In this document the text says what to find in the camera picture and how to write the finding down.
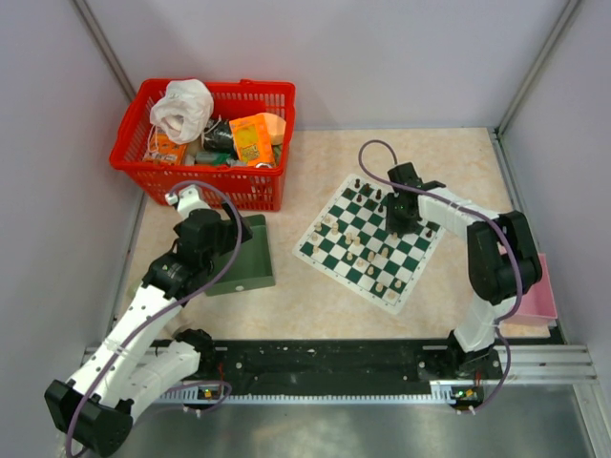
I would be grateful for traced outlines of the green white chess mat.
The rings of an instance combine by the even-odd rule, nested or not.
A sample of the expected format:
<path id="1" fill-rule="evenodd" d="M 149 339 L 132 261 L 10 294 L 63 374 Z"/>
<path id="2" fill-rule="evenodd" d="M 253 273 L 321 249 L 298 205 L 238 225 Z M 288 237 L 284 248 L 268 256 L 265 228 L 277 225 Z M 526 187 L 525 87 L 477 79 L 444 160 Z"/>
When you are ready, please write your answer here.
<path id="1" fill-rule="evenodd" d="M 378 182 L 355 174 L 347 176 L 292 253 L 396 315 L 410 298 L 445 230 L 423 220 L 413 234 L 389 233 L 387 194 Z"/>

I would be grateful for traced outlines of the dark green plastic tray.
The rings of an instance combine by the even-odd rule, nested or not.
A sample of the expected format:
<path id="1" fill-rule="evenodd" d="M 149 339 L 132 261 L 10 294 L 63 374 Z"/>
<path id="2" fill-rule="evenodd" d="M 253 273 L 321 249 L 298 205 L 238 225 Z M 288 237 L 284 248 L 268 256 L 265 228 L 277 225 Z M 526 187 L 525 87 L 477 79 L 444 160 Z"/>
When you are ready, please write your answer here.
<path id="1" fill-rule="evenodd" d="M 226 295 L 271 287 L 276 284 L 265 216 L 262 214 L 243 218 L 253 233 L 244 242 L 232 266 L 204 294 L 207 297 Z"/>

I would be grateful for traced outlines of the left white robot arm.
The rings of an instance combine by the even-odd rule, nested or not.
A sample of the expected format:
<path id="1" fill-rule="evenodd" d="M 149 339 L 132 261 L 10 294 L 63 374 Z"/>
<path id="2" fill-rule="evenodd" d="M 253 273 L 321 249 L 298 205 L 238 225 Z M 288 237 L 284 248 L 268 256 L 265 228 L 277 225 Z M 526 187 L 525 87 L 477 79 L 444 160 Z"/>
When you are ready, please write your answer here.
<path id="1" fill-rule="evenodd" d="M 171 249 L 150 264 L 128 310 L 91 358 L 67 381 L 54 380 L 45 391 L 53 423 L 65 435 L 65 456 L 74 456 L 74 444 L 82 453 L 113 455 L 160 396 L 178 390 L 188 376 L 202 379 L 216 369 L 209 336 L 194 330 L 185 331 L 152 362 L 142 362 L 162 328 L 223 277 L 213 271 L 215 260 L 224 254 L 236 259 L 252 237 L 227 194 L 216 193 L 228 219 L 208 206 L 201 192 L 212 188 L 187 180 L 167 194 L 181 216 Z"/>

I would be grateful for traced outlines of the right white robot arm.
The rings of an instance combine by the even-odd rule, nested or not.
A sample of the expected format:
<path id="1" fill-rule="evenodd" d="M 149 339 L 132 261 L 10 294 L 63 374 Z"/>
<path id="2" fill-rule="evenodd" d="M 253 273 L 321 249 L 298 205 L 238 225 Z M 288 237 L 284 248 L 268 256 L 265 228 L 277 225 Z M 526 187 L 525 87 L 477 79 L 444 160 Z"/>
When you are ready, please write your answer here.
<path id="1" fill-rule="evenodd" d="M 496 331 L 523 296 L 542 278 L 542 267 L 526 216 L 498 213 L 457 196 L 439 181 L 425 182 L 412 163 L 388 171 L 387 226 L 399 235 L 418 223 L 434 223 L 463 239 L 474 291 L 462 323 L 451 331 L 444 363 L 456 378 L 471 378 L 492 363 Z"/>

